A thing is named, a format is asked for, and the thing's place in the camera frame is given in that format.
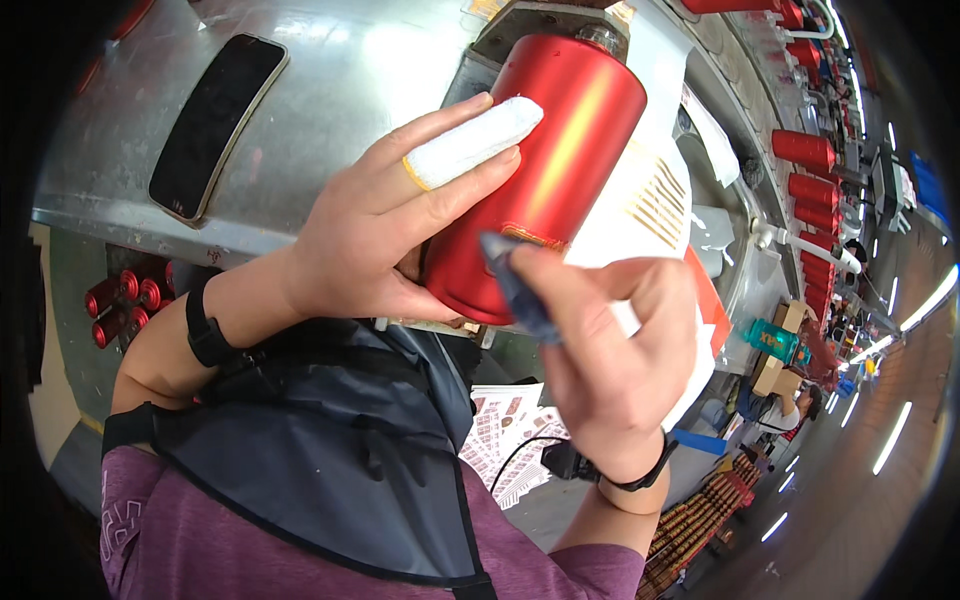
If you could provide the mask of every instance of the smartphone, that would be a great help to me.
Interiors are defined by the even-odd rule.
[[[231,37],[183,105],[150,177],[150,200],[192,224],[204,214],[240,131],[287,63],[282,45]]]

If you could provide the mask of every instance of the black wrist strap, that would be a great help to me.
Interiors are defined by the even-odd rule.
[[[205,367],[217,367],[235,357],[240,350],[227,343],[216,319],[206,317],[205,287],[206,281],[190,290],[186,296],[186,339],[200,364]]]

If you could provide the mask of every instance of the purple shirt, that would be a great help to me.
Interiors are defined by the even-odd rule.
[[[510,524],[463,465],[480,561],[500,600],[633,598],[643,557],[613,544],[550,555]],[[258,529],[131,446],[104,457],[100,560],[120,598],[452,598],[328,563]]]

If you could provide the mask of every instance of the hand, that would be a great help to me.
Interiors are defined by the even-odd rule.
[[[502,185],[519,166],[519,149],[508,148],[429,192],[414,183],[400,160],[492,102],[484,92],[424,115],[388,133],[330,179],[285,261],[283,292],[297,313],[304,318],[459,317],[395,265]]]
[[[580,269],[532,246],[516,249],[511,264],[564,338],[562,346],[542,345],[540,357],[574,445],[615,483],[644,476],[663,448],[660,422],[693,372],[692,274],[664,258]],[[630,301],[642,323],[633,337],[624,335],[612,300]]]

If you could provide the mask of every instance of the black hair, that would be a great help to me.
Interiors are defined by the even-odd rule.
[[[810,386],[810,407],[806,409],[806,415],[810,420],[816,420],[823,407],[824,393],[817,386]]]

